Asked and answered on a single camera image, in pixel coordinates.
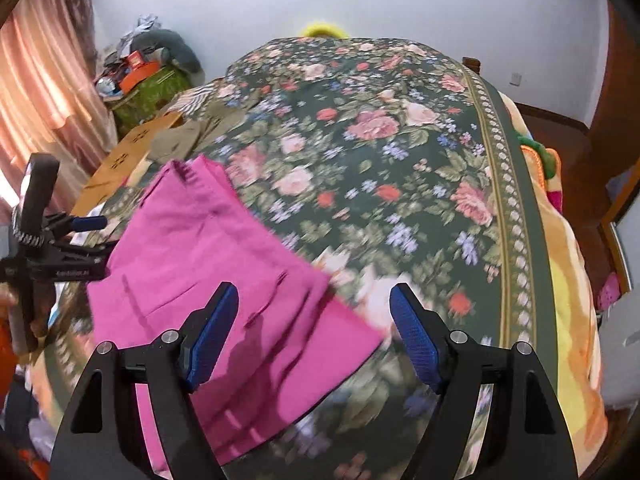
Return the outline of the person's left hand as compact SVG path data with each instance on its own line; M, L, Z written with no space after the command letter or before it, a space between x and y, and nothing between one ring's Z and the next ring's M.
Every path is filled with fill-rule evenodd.
M20 306L20 296L8 283L0 284L0 321L8 324L12 313Z

